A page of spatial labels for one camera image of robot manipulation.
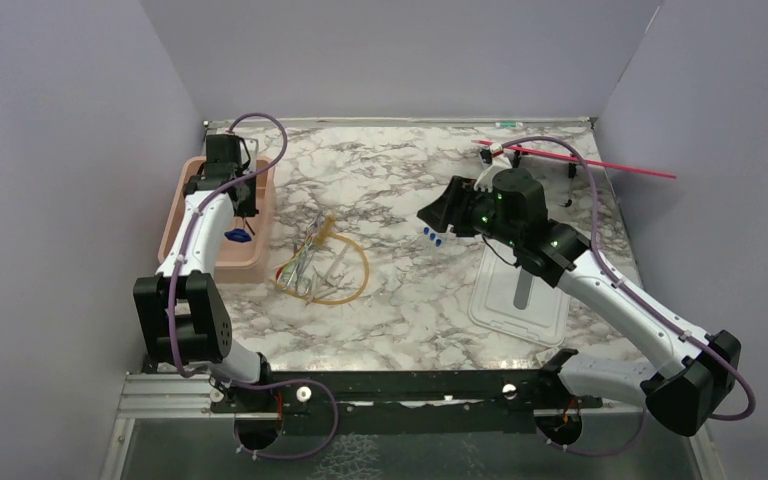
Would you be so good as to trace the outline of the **clear acrylic tube rack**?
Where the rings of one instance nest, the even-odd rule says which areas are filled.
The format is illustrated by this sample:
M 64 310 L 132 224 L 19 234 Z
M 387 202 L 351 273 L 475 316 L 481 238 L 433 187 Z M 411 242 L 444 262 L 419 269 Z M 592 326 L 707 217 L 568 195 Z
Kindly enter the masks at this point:
M 478 237 L 458 237 L 450 231 L 439 233 L 430 228 L 431 232 L 436 233 L 437 238 L 443 240 L 442 245 L 436 247 L 434 245 L 434 240 L 430 240 L 429 235 L 426 236 L 423 234 L 423 229 L 424 227 L 420 230 L 418 241 L 422 253 L 428 256 L 460 255 L 475 245 L 479 240 Z

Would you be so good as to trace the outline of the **blue base graduated cylinder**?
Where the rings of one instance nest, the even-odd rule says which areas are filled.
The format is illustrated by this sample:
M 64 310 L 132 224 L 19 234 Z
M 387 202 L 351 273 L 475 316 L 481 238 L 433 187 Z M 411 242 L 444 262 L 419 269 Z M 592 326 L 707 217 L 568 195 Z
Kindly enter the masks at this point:
M 249 219 L 258 213 L 256 201 L 253 197 L 241 201 L 234 210 L 234 227 L 224 233 L 227 240 L 236 243 L 250 242 L 256 235 Z

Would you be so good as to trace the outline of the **clear plastic lid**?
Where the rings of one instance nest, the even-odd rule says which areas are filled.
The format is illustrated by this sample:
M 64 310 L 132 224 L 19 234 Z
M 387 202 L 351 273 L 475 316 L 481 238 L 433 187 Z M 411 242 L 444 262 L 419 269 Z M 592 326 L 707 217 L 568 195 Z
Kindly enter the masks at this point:
M 485 247 L 468 315 L 478 326 L 546 347 L 565 338 L 571 297 L 511 264 L 512 250 Z

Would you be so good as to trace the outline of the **amber rubber tubing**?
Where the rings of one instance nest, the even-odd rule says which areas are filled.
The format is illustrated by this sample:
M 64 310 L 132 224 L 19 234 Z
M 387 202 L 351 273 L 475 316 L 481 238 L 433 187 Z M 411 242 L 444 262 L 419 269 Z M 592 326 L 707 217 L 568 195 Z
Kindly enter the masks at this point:
M 338 306 L 356 300 L 365 291 L 369 282 L 371 273 L 370 263 L 363 248 L 354 240 L 343 235 L 331 233 L 324 247 L 317 250 L 312 262 L 305 271 L 305 276 L 310 280 L 310 284 L 304 282 L 303 286 L 311 287 L 314 275 L 316 273 L 324 274 L 346 243 L 349 243 L 351 247 L 331 277 L 334 288 L 321 291 L 319 297 L 312 303 L 308 304 L 306 302 L 309 291 L 306 295 L 298 295 L 294 290 L 282 290 L 276 284 L 274 280 L 276 270 L 287 260 L 275 267 L 274 272 L 269 274 L 269 283 L 279 292 L 302 300 L 306 305 Z

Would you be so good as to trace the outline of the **white clay pipe triangle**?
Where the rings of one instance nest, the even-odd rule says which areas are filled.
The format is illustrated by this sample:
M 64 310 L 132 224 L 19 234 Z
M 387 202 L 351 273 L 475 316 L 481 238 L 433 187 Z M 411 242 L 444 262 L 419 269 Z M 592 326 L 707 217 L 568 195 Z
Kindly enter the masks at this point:
M 331 277 L 335 273 L 337 267 L 342 263 L 342 260 L 350 250 L 350 247 L 351 245 L 349 243 L 346 243 L 343 249 L 340 251 L 340 253 L 335 256 L 334 260 L 329 265 L 326 272 L 322 275 L 318 273 L 314 275 L 314 277 L 312 278 L 311 287 L 308 292 L 308 298 L 306 300 L 308 304 L 316 300 L 319 297 L 321 291 L 334 288 L 334 286 L 332 285 Z

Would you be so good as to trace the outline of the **metal scissors forceps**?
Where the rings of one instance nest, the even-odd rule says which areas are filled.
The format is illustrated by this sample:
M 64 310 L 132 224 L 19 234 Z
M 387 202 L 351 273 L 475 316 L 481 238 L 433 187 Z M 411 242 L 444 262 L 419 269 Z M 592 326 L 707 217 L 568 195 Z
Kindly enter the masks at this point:
M 310 280 L 305 271 L 319 249 L 321 233 L 321 227 L 310 227 L 294 238 L 291 258 L 276 270 L 275 282 L 279 288 L 294 290 L 298 295 L 307 294 L 310 287 L 304 287 L 303 283 L 310 284 Z

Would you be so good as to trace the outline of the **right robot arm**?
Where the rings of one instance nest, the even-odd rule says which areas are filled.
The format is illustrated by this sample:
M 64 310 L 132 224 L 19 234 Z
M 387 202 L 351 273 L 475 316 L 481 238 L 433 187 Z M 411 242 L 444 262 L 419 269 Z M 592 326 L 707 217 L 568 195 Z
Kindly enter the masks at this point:
M 515 266 L 585 304 L 645 356 L 623 362 L 557 355 L 536 383 L 545 404 L 560 407 L 574 396 L 618 400 L 690 437 L 734 388 L 740 341 L 681 318 L 628 281 L 576 228 L 550 219 L 543 186 L 526 170 L 454 176 L 417 216 L 436 233 L 509 247 Z

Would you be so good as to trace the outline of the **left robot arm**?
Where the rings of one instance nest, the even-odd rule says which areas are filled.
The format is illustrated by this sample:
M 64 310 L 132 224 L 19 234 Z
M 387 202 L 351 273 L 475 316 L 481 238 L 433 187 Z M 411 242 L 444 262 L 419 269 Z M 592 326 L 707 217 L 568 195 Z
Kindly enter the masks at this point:
M 259 143 L 233 133 L 207 136 L 206 157 L 185 167 L 156 272 L 136 280 L 133 297 L 154 364 L 237 381 L 236 396 L 258 411 L 273 401 L 266 360 L 233 337 L 217 287 L 220 250 L 236 220 L 257 215 Z

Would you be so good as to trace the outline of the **red-edged glass shelf stand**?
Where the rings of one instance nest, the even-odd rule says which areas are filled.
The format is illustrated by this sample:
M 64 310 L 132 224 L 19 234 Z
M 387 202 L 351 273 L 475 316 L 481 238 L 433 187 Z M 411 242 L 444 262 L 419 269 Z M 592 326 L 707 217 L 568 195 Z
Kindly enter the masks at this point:
M 564 207 L 572 205 L 572 182 L 577 175 L 578 160 L 571 155 L 553 153 L 545 150 L 539 150 L 534 148 L 524 147 L 522 144 L 515 144 L 510 147 L 501 147 L 497 143 L 493 143 L 489 140 L 473 140 L 473 143 L 480 146 L 480 158 L 483 163 L 488 164 L 492 159 L 504 156 L 513 168 L 525 167 L 528 165 L 527 161 L 534 158 L 543 160 L 551 160 L 555 162 L 562 162 L 566 164 L 567 178 L 569 180 L 568 198 Z M 637 175 L 647 175 L 658 178 L 666 178 L 674 180 L 677 178 L 675 174 L 645 169 L 634 166 L 620 165 L 616 163 L 609 163 L 604 161 L 585 159 L 584 162 L 589 166 L 596 166 L 608 170 L 616 170 L 624 173 L 631 173 Z

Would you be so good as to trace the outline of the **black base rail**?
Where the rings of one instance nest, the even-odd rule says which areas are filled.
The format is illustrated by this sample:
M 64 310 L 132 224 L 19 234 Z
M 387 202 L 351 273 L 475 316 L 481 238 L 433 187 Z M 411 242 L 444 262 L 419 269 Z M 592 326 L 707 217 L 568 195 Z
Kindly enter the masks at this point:
M 277 371 L 269 389 L 220 387 L 210 410 L 287 436 L 532 434 L 534 418 L 599 408 L 540 369 Z

